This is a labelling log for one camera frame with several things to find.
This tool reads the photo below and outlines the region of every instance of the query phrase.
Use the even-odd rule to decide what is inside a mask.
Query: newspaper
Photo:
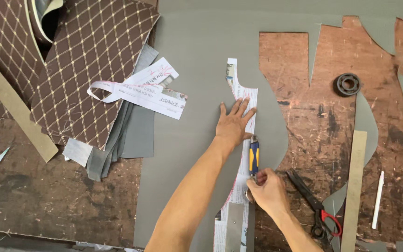
[[[178,73],[169,62],[161,58],[151,66],[130,76],[123,83],[96,81],[91,84],[87,93],[106,103],[124,99],[179,120],[188,96],[166,87],[177,77]],[[104,89],[111,94],[99,99],[92,93],[91,88]]]
[[[226,71],[227,83],[230,86],[234,98],[250,98],[246,114],[252,107],[257,106],[257,88],[247,88],[239,84],[237,79],[237,59],[228,58],[227,71]],[[254,115],[248,122],[245,131],[254,133],[254,125],[256,121],[256,115]],[[240,159],[240,165],[237,172],[234,186],[227,198],[227,201],[223,205],[222,209],[215,217],[214,227],[214,252],[226,252],[226,230],[228,220],[228,203],[240,203],[243,204],[243,222],[242,222],[242,239],[240,243],[240,252],[246,252],[247,250],[247,229],[248,229],[248,211],[249,201],[245,197],[244,192],[247,191],[247,179],[249,176],[249,147],[250,140],[243,141],[242,157]]]

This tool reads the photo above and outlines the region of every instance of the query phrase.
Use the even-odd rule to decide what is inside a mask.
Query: scissors
[[[288,178],[295,185],[297,190],[301,193],[301,195],[309,202],[311,208],[315,211],[315,224],[312,227],[311,233],[314,238],[323,239],[326,236],[325,229],[327,229],[331,235],[340,236],[342,234],[342,227],[339,221],[335,218],[335,216],[328,214],[324,210],[324,205],[318,201],[315,196],[313,196],[312,192],[309,188],[304,184],[303,180],[299,175],[295,172],[294,169],[291,169],[292,174],[287,171]],[[326,218],[331,218],[335,224],[337,225],[339,232],[332,232],[324,223]]]

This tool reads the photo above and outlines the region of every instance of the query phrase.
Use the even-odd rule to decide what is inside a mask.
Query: tan leather strip
[[[57,147],[47,135],[41,133],[41,127],[29,119],[31,112],[1,72],[0,101],[17,121],[41,157],[48,162],[58,152]]]
[[[365,162],[366,131],[355,130],[352,137],[351,164],[344,212],[341,252],[355,251],[355,236],[359,220],[360,194]]]

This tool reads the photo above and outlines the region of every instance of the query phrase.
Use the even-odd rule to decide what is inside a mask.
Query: red tool handle
[[[342,228],[341,228],[340,222],[335,218],[335,216],[326,213],[326,211],[324,211],[324,210],[321,210],[321,220],[324,222],[324,220],[325,220],[327,217],[329,217],[329,218],[331,218],[333,221],[335,221],[335,224],[336,224],[336,225],[338,226],[338,228],[339,228],[339,232],[338,232],[338,233],[334,233],[334,232],[331,231],[330,234],[331,234],[332,236],[340,236],[341,233],[342,233],[342,231],[343,231]]]

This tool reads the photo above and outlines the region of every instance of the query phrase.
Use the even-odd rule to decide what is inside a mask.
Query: white chalk
[[[372,217],[372,229],[376,229],[377,226],[377,217],[379,215],[379,207],[380,207],[380,197],[382,196],[382,187],[383,187],[383,171],[380,174],[379,178],[379,188],[377,189],[377,197],[376,197],[376,206],[374,207],[374,216]]]

